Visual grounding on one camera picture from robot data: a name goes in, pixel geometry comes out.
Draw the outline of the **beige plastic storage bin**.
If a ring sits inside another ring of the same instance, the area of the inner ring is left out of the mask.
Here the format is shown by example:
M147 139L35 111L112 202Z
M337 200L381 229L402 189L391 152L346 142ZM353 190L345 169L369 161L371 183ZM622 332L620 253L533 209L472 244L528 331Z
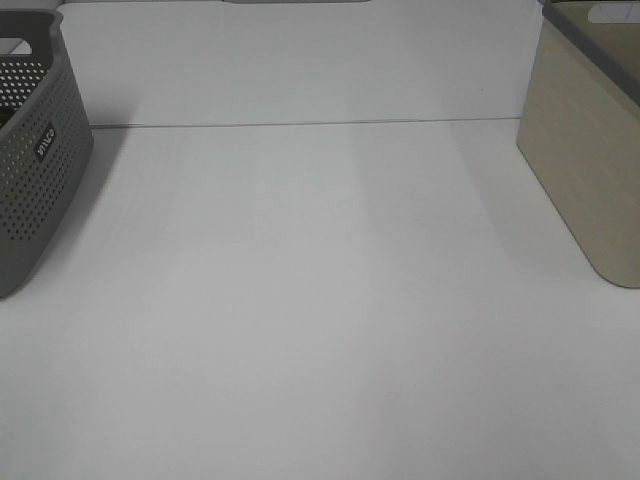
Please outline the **beige plastic storage bin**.
M638 2L544 2L517 146L595 272L638 288Z

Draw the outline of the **grey perforated plastic basket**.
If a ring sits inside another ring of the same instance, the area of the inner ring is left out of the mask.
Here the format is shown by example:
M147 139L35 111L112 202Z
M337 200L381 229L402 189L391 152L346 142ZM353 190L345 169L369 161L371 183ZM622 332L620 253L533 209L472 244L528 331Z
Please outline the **grey perforated plastic basket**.
M1 294L29 278L71 204L94 146L61 31L47 9L4 9L1 36Z

